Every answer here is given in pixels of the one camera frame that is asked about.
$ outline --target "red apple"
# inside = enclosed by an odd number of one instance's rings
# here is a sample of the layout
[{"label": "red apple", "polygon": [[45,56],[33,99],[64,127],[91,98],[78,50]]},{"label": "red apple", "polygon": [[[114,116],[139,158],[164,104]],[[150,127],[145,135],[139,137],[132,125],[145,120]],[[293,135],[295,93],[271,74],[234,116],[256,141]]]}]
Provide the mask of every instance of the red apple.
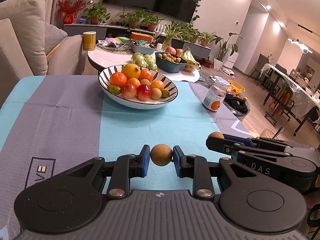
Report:
[{"label": "red apple", "polygon": [[137,89],[132,84],[125,84],[121,89],[121,94],[125,99],[131,99],[136,96]]},{"label": "red apple", "polygon": [[183,49],[176,49],[176,55],[179,55],[179,53],[182,53]]},{"label": "red apple", "polygon": [[176,50],[173,47],[167,47],[165,50],[166,53],[170,53],[172,55],[176,55]]},{"label": "red apple", "polygon": [[141,101],[147,101],[151,98],[151,88],[147,85],[140,85],[137,88],[137,96]]}]

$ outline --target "metal screw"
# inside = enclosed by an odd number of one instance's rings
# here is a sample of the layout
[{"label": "metal screw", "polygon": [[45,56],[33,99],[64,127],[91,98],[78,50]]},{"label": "metal screw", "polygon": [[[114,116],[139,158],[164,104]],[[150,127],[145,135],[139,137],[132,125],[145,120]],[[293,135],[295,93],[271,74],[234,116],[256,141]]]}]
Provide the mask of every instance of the metal screw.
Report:
[{"label": "metal screw", "polygon": [[212,191],[206,188],[202,188],[197,191],[197,195],[200,197],[210,197],[212,195]]},{"label": "metal screw", "polygon": [[109,195],[112,197],[122,197],[124,195],[124,190],[120,188],[113,188],[109,191]]}]

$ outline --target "sofa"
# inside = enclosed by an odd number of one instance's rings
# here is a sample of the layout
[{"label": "sofa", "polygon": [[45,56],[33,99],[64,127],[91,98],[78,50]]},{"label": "sofa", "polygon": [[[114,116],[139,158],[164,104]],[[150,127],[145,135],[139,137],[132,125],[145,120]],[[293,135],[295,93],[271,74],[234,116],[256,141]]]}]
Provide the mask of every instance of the sofa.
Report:
[{"label": "sofa", "polygon": [[0,3],[0,108],[18,81],[33,75],[82,74],[83,37],[45,23],[44,0]]}]

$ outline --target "red decoration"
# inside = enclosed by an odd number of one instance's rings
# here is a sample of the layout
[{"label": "red decoration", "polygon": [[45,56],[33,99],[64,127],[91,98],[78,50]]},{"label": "red decoration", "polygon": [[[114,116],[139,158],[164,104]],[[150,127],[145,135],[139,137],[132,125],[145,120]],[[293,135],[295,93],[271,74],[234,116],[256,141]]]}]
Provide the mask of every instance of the red decoration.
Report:
[{"label": "red decoration", "polygon": [[57,1],[57,18],[65,16],[65,19],[69,17],[69,20],[73,22],[73,17],[76,17],[78,12],[86,8],[88,0],[58,0]]},{"label": "red decoration", "polygon": [[68,12],[67,15],[63,19],[64,24],[72,24],[73,23],[73,13]]}]

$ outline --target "yellow basket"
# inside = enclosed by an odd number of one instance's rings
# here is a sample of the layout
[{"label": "yellow basket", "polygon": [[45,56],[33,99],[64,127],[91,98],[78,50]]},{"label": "yellow basket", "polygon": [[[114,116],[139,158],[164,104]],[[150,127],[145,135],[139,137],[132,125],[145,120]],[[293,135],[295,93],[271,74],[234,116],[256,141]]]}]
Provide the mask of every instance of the yellow basket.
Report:
[{"label": "yellow basket", "polygon": [[240,95],[242,92],[245,92],[245,88],[234,80],[228,79],[228,82],[230,83],[229,88],[236,93],[236,96]]}]

